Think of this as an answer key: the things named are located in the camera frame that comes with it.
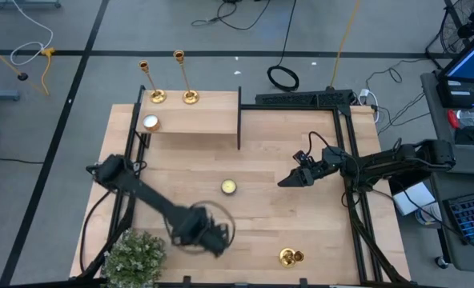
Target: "white cable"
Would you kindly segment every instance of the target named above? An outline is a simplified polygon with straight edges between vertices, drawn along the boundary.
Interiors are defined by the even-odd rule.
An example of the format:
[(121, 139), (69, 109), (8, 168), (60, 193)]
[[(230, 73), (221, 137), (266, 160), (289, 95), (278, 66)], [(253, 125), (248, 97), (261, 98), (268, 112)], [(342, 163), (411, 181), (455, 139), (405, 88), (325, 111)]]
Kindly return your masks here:
[[(36, 22), (36, 21), (35, 21), (34, 19), (32, 19), (31, 17), (27, 16), (25, 13), (23, 13), (22, 8), (20, 8), (20, 6), (16, 3), (16, 1), (15, 1), (15, 0), (12, 0), (12, 1), (13, 1), (13, 4), (14, 4), (14, 5), (16, 6), (16, 8), (18, 9), (18, 11), (20, 11), (20, 13), (22, 13), (22, 15), (23, 15), (25, 18), (29, 19), (29, 21), (33, 22), (34, 24), (36, 24), (36, 25), (38, 25), (38, 26), (40, 26), (40, 27), (42, 27), (42, 28), (44, 28), (44, 29), (47, 29), (47, 30), (50, 32), (50, 40), (48, 41), (48, 43), (47, 43), (46, 45), (43, 45), (41, 42), (37, 42), (37, 41), (28, 42), (28, 43), (25, 43), (25, 44), (21, 45), (20, 47), (16, 48), (15, 50), (13, 50), (13, 52), (11, 52), (11, 55), (10, 55), (11, 63), (13, 63), (13, 64), (16, 65), (16, 66), (21, 66), (21, 65), (25, 65), (25, 64), (31, 62), (32, 60), (34, 60), (34, 59), (36, 58), (36, 56), (38, 56), (38, 55), (41, 53), (41, 51), (45, 50), (45, 49), (50, 45), (50, 43), (52, 42), (52, 38), (54, 38), (54, 32), (53, 32), (52, 30), (50, 30), (48, 27), (46, 27), (46, 26), (44, 26), (44, 25), (42, 25), (42, 24)], [(27, 59), (27, 61), (24, 61), (24, 62), (22, 62), (22, 63), (16, 63), (16, 62), (13, 60), (13, 56), (14, 56), (14, 54), (15, 54), (18, 50), (20, 50), (21, 48), (23, 48), (23, 47), (25, 47), (25, 46), (34, 45), (34, 44), (38, 44), (41, 48), (40, 48), (40, 50), (39, 50), (38, 52), (36, 52), (36, 54), (35, 54), (33, 57)]]
[[(365, 97), (365, 101), (367, 101), (367, 97), (368, 97), (369, 94), (372, 95), (372, 97), (374, 98), (374, 102), (376, 103), (376, 107), (379, 106), (380, 104), (378, 103), (378, 98), (374, 95), (374, 93), (372, 93), (372, 91), (370, 91), (368, 89), (362, 89), (361, 90), (360, 95), (358, 96), (358, 103), (361, 106), (363, 106), (364, 104), (362, 103), (360, 98)], [(380, 120), (380, 112), (376, 111), (376, 119), (374, 119), (374, 123), (377, 123), (379, 120)]]

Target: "concrete floor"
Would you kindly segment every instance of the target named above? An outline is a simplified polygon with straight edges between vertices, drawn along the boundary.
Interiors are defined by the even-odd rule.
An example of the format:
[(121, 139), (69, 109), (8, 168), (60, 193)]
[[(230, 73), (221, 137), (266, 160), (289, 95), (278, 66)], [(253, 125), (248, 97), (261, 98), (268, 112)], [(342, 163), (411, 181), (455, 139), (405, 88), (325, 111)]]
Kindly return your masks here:
[[(53, 58), (46, 79), (50, 97), (36, 94), (0, 62), (0, 89), (18, 89), (22, 93), (19, 102), (0, 102), (0, 157), (31, 161), (45, 158), (101, 3), (102, 0), (69, 0), (62, 2), (60, 10), (25, 8), (29, 16), (54, 31), (52, 46), (56, 50), (76, 50), (74, 54), (78, 56)], [(292, 1), (271, 1), (257, 25), (248, 31), (232, 30), (221, 23), (190, 26), (195, 19), (214, 17), (219, 4), (219, 0), (110, 0), (94, 50), (281, 50)], [(244, 0), (227, 20), (246, 26), (264, 4)], [(354, 0), (298, 1), (287, 50), (336, 52), (353, 5)], [(364, 53), (362, 58), (340, 61), (334, 86), (359, 93), (372, 72), (385, 70), (400, 60), (388, 58), (392, 53), (423, 52), (438, 30), (443, 7), (440, 0), (363, 2), (344, 51)], [(46, 42), (47, 37), (45, 30), (28, 22), (15, 9), (0, 11), (0, 50), (12, 50), (28, 41)], [(371, 52), (390, 54), (382, 58), (373, 54), (376, 58), (372, 58), (368, 54)], [(141, 59), (89, 57), (12, 284), (67, 279), (91, 187), (84, 167), (98, 158), (110, 106), (133, 102), (139, 85), (147, 84), (137, 66)], [(169, 54), (147, 60), (158, 86), (183, 88), (178, 65)], [(243, 102), (252, 103), (256, 94), (279, 92), (266, 75), (267, 68), (278, 60), (234, 55), (191, 57), (187, 60), (187, 73), (192, 85), (199, 89), (235, 90), (242, 86)], [(323, 90), (331, 79), (334, 61), (326, 56), (285, 58), (283, 65), (299, 75), (300, 91)], [(45, 65), (46, 60), (39, 57), (21, 69), (39, 82)], [(403, 83), (394, 83), (383, 74), (375, 76), (370, 85), (380, 105), (395, 113), (421, 92), (420, 74), (432, 70), (434, 66), (429, 61), (404, 63), (398, 69)], [(420, 101), (402, 119), (426, 112), (427, 104)], [(385, 124), (380, 121), (378, 128)], [(381, 146), (389, 149), (398, 137), (404, 142), (434, 138), (431, 119), (425, 117), (387, 130), (380, 135)], [(0, 277), (40, 169), (41, 166), (0, 162)], [(436, 231), (413, 220), (412, 216), (399, 218), (412, 278), (426, 285), (474, 287), (474, 273), (453, 267), (440, 270), (434, 265), (432, 259), (441, 253)]]

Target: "potted plant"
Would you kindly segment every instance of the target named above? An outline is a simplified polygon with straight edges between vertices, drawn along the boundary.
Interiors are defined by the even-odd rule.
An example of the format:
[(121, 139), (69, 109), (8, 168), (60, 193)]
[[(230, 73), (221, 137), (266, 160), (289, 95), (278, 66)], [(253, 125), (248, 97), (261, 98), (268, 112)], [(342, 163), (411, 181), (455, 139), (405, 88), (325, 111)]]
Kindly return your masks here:
[(165, 242), (147, 232), (127, 230), (105, 253), (102, 273), (110, 288), (153, 287), (163, 272)]

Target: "wooden board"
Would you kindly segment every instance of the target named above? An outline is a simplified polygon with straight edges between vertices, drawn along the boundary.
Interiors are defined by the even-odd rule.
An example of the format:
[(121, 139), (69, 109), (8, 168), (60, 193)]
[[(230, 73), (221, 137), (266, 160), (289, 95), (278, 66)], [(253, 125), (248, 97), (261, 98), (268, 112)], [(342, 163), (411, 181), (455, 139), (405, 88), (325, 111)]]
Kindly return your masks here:
[[(351, 111), (360, 154), (378, 152), (370, 108), (352, 107)], [(128, 126), (130, 118), (131, 106), (113, 107), (101, 159), (107, 156), (110, 146), (114, 152), (123, 152), (124, 141), (107, 141), (121, 134), (121, 127)], [(342, 124), (347, 139), (343, 118)], [(234, 243), (218, 259), (209, 254), (184, 254), (168, 245), (162, 281), (181, 282), (184, 275), (190, 275), (193, 282), (293, 284), (299, 278), (314, 284), (359, 282), (348, 212), (340, 204), (342, 178), (333, 174), (306, 188), (276, 185), (296, 166), (291, 156), (297, 150), (307, 150), (307, 134), (311, 130), (336, 145), (331, 113), (323, 111), (245, 110), (241, 151), (235, 150), (235, 139), (230, 135), (152, 136), (151, 148), (145, 153), (148, 167), (142, 172), (142, 179), (178, 204), (216, 201), (229, 209), (237, 223)], [(320, 159), (323, 144), (314, 138), (313, 145), (312, 155)], [(232, 197), (219, 190), (226, 178), (237, 182), (238, 190)], [(378, 183), (376, 189), (389, 193), (386, 182)], [(94, 185), (88, 210), (102, 195), (103, 190)], [(394, 267), (409, 278), (392, 202), (377, 194), (369, 194), (368, 198), (379, 247)], [(106, 240), (113, 203), (114, 198), (107, 199), (87, 228), (86, 262)], [(221, 213), (213, 211), (216, 221), (224, 221)], [(133, 227), (167, 238), (162, 217), (140, 201), (136, 203)], [(301, 250), (305, 260), (294, 268), (283, 268), (278, 253), (284, 247)], [(370, 275), (369, 261), (366, 266)], [(71, 274), (78, 272), (77, 253)]]
[(150, 90), (144, 93), (137, 131), (150, 133), (143, 119), (157, 116), (160, 128), (154, 133), (237, 134), (239, 95), (232, 91), (198, 91), (199, 100), (189, 105), (183, 102), (185, 91), (167, 90), (166, 101), (150, 101)]

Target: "desk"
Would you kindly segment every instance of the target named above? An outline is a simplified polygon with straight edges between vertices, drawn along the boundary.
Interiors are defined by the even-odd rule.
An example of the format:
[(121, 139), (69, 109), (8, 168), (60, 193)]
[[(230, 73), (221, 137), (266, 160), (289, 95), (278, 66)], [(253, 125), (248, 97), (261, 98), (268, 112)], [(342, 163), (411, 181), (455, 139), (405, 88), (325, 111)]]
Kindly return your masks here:
[[(100, 160), (123, 154), (132, 107), (113, 105)], [(372, 110), (358, 106), (351, 111), (360, 154), (380, 151)], [(344, 124), (342, 129), (347, 144)], [(241, 150), (236, 149), (232, 135), (153, 134), (144, 154), (148, 167), (141, 179), (179, 204), (216, 201), (235, 217), (237, 227), (234, 243), (218, 259), (209, 254), (187, 255), (168, 245), (162, 282), (181, 282), (184, 275), (190, 275), (192, 282), (294, 284), (307, 278), (312, 284), (359, 283), (348, 212), (340, 204), (342, 178), (333, 174), (302, 189), (276, 185), (295, 167), (291, 156), (308, 148), (310, 130), (336, 145), (332, 113), (327, 111), (243, 110)], [(313, 144), (318, 158), (323, 144), (317, 139)], [(234, 179), (238, 186), (231, 197), (220, 192), (225, 178)], [(386, 182), (378, 183), (376, 189), (389, 191)], [(101, 186), (93, 185), (86, 213), (104, 193)], [(400, 274), (409, 278), (392, 201), (377, 194), (368, 198), (378, 246)], [(85, 262), (106, 241), (113, 205), (112, 194), (93, 213), (86, 233)], [(139, 200), (132, 226), (167, 239), (162, 217)], [(304, 261), (283, 268), (278, 253), (284, 247), (304, 252)], [(368, 279), (372, 279), (370, 255), (364, 256)], [(70, 274), (79, 272), (77, 249)]]
[[(441, 106), (440, 98), (436, 92), (436, 76), (427, 73), (422, 74), (420, 78), (436, 136), (438, 139), (453, 143), (452, 130), (446, 115), (447, 110)], [(454, 154), (456, 166), (451, 170), (454, 173), (434, 173), (432, 175), (433, 194), (440, 204), (442, 219), (449, 224), (451, 221), (442, 202), (450, 198), (474, 194), (474, 150), (454, 147)], [(461, 244), (461, 240), (457, 236), (445, 229), (440, 230), (439, 234), (446, 261), (453, 263), (457, 269), (474, 271), (474, 248)]]

